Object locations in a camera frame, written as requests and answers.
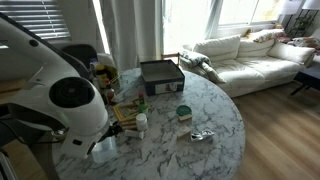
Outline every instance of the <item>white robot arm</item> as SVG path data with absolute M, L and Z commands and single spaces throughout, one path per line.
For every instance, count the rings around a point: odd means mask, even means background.
M 87 158 L 109 128 L 108 113 L 88 71 L 75 58 L 0 13 L 0 40 L 42 68 L 13 97 L 13 118 L 42 130 L 68 127 L 61 151 Z

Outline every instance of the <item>black box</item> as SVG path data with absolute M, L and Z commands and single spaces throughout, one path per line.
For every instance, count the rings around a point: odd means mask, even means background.
M 172 60 L 147 61 L 140 65 L 148 96 L 183 91 L 184 74 Z

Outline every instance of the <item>round table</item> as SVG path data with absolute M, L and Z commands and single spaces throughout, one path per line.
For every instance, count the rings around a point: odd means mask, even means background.
M 143 140 L 116 138 L 118 155 L 96 164 L 91 156 L 82 160 L 60 154 L 53 146 L 53 161 L 61 179 L 231 179 L 238 169 L 245 146 L 241 115 L 233 101 L 218 86 L 183 71 L 185 86 L 181 92 L 146 96 L 152 106 L 148 131 Z M 117 96 L 133 99 L 145 92 L 140 69 L 127 70 L 121 78 Z M 176 109 L 187 105 L 192 121 L 181 123 Z M 110 120 L 116 120 L 111 108 Z M 191 142 L 176 137 L 182 128 L 192 132 L 211 130 L 212 138 Z

